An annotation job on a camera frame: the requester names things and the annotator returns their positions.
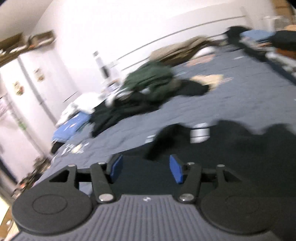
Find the black hanging device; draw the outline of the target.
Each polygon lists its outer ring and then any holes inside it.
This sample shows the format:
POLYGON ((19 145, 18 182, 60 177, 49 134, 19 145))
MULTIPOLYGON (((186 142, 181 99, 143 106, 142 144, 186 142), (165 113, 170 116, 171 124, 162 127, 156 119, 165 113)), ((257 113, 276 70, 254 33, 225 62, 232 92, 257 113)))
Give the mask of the black hanging device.
POLYGON ((97 63, 97 65, 99 66, 99 69, 104 77, 104 79, 107 79, 110 77, 110 72, 108 67, 103 63, 102 59, 99 57, 99 54, 97 51, 95 51, 93 53, 93 56, 95 58, 95 62, 97 63))

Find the white garment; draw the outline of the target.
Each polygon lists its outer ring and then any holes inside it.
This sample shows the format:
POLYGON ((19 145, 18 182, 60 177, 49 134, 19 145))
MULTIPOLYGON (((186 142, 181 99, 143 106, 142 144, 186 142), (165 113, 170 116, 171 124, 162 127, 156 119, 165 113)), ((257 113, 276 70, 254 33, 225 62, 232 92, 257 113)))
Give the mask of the white garment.
POLYGON ((62 111, 60 118, 56 123, 56 127, 64 124, 78 112, 92 114, 95 107, 100 105, 105 99, 106 97, 102 92, 92 91, 81 94, 74 101, 70 102, 62 111))

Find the white headboard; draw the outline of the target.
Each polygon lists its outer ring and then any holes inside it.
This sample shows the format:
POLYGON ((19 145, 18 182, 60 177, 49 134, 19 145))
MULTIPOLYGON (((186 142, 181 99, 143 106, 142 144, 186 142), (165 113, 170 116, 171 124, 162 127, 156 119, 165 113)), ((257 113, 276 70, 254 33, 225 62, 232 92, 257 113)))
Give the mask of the white headboard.
POLYGON ((233 25, 262 28, 262 19, 273 14, 274 9, 269 4, 240 5, 232 2, 186 13, 133 17, 121 21, 116 32, 115 63, 121 71, 131 71, 156 49, 196 36, 220 38, 233 25))

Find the blue pillow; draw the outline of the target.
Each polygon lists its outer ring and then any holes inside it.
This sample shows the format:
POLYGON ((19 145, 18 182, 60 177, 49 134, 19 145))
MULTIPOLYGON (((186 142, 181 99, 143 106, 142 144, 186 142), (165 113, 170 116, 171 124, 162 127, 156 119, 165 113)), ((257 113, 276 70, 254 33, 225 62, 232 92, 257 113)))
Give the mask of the blue pillow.
POLYGON ((79 129, 81 129, 89 122, 90 117, 90 114, 86 114, 83 112, 77 113, 57 128, 57 130, 53 134, 52 142, 67 142, 67 140, 74 136, 79 129))

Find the folded clothes stack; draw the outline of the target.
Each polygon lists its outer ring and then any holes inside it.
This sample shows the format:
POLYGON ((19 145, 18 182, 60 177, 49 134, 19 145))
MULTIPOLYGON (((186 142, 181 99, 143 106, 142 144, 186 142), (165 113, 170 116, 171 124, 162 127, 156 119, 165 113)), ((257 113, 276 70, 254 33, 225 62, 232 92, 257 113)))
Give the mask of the folded clothes stack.
POLYGON ((254 30, 244 26, 232 26, 224 33, 229 44, 240 48, 265 50, 271 46, 270 39, 275 32, 254 30))
POLYGON ((295 85, 295 30, 276 31, 268 41, 271 50, 265 54, 266 62, 275 72, 295 85))

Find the white wardrobe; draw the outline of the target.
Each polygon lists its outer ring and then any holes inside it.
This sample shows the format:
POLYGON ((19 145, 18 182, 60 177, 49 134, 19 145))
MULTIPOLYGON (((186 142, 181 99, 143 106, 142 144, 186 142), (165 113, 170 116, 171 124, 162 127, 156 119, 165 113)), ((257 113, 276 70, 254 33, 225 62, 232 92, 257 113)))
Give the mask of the white wardrobe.
POLYGON ((55 49, 44 47, 1 66, 1 81, 26 131, 44 154, 61 113, 80 91, 55 49))

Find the large cardboard box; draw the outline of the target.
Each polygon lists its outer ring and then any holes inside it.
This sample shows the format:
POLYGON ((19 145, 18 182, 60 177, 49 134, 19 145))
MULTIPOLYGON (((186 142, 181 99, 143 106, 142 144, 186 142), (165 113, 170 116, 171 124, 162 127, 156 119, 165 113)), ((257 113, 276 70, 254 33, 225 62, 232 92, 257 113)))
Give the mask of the large cardboard box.
POLYGON ((1 41, 1 66, 16 59, 20 54, 26 52, 28 43, 22 33, 11 36, 1 41))

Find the near folded clothes stack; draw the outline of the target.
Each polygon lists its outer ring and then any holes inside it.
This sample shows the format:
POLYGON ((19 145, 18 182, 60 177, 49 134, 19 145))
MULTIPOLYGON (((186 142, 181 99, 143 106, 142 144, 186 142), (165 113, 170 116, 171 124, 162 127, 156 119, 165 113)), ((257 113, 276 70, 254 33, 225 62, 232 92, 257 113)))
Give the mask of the near folded clothes stack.
POLYGON ((276 31, 268 41, 271 50, 265 54, 266 62, 275 72, 295 85, 295 30, 276 31))

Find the black clothes pile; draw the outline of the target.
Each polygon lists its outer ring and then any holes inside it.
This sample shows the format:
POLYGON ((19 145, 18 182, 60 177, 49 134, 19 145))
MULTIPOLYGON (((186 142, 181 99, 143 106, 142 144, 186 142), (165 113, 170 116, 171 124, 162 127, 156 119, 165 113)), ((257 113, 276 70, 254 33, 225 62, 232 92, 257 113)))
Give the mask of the black clothes pile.
POLYGON ((156 111, 175 96, 202 96, 209 90, 209 85, 182 79, 180 87, 169 93, 163 100, 149 100, 144 94, 135 92, 126 100, 115 101, 111 107, 102 102, 95 107, 94 113, 91 114, 90 122, 93 123, 91 136, 95 138, 125 118, 156 111))

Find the white pillow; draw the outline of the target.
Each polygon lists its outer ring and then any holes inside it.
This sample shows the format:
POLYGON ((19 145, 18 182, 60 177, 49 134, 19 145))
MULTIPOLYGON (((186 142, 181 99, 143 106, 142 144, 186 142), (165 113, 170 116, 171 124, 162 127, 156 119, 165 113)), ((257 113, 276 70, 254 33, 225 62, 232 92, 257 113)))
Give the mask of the white pillow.
POLYGON ((208 46, 208 47, 205 47, 205 48, 199 50, 194 55, 194 58, 199 58, 199 57, 203 57, 203 56, 206 56, 206 55, 211 55, 211 54, 214 54, 215 52, 216 52, 216 48, 215 47, 208 46))

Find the far folded clothes stack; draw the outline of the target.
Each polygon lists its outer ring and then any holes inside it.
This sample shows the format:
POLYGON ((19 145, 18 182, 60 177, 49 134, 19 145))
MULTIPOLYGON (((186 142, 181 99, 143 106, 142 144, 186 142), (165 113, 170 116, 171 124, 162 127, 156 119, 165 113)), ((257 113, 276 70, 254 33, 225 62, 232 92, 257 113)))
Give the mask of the far folded clothes stack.
POLYGON ((275 32, 254 30, 244 26, 232 26, 224 33, 229 44, 240 48, 265 50, 271 46, 270 39, 275 32))

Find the grey quilted bedspread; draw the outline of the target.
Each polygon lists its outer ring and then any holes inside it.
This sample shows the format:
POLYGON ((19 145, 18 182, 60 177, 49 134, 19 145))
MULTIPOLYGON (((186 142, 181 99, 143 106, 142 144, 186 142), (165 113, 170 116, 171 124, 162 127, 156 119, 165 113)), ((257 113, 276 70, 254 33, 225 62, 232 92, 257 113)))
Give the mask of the grey quilted bedspread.
POLYGON ((212 61, 191 68, 180 65, 175 72, 181 77, 220 72, 225 81, 202 96, 172 97, 159 109, 125 118, 96 137, 91 135, 94 126, 87 125, 59 149, 42 179, 68 164, 87 168, 114 153, 141 146, 148 135, 173 123, 194 126, 231 120, 260 132, 283 123, 295 131, 295 85, 241 50, 223 48, 212 61))

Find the dark green garment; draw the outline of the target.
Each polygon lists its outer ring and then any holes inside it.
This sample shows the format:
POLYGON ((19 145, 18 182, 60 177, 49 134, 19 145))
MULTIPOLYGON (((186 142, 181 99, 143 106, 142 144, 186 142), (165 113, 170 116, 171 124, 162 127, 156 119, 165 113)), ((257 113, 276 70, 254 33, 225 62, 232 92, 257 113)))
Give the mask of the dark green garment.
POLYGON ((145 90, 148 98, 156 101, 164 99, 179 87, 174 73, 169 66, 160 62, 149 61, 130 73, 123 86, 129 91, 145 90))

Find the folded brown blanket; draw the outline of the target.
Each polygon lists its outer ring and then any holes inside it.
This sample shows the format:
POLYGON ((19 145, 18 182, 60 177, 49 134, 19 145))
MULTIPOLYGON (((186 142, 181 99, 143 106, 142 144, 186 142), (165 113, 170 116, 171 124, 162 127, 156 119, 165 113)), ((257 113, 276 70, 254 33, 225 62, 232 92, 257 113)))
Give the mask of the folded brown blanket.
POLYGON ((205 36, 196 36, 151 52, 149 61, 160 62, 167 66, 176 66, 189 61, 199 50, 208 47, 211 42, 205 36))

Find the black sweatshirt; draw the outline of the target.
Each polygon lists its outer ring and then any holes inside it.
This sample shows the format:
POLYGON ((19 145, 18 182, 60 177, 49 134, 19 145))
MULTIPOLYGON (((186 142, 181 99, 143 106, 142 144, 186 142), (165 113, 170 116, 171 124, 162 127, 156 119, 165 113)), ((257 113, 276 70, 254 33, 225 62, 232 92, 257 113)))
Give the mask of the black sweatshirt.
POLYGON ((117 196, 174 196, 179 186, 169 157, 177 155, 202 167, 195 203, 209 223, 240 235, 272 229, 295 238, 295 134, 283 124, 253 133, 229 120, 209 128, 208 140, 190 143, 192 128, 170 125, 152 142, 122 152, 112 190, 117 196))

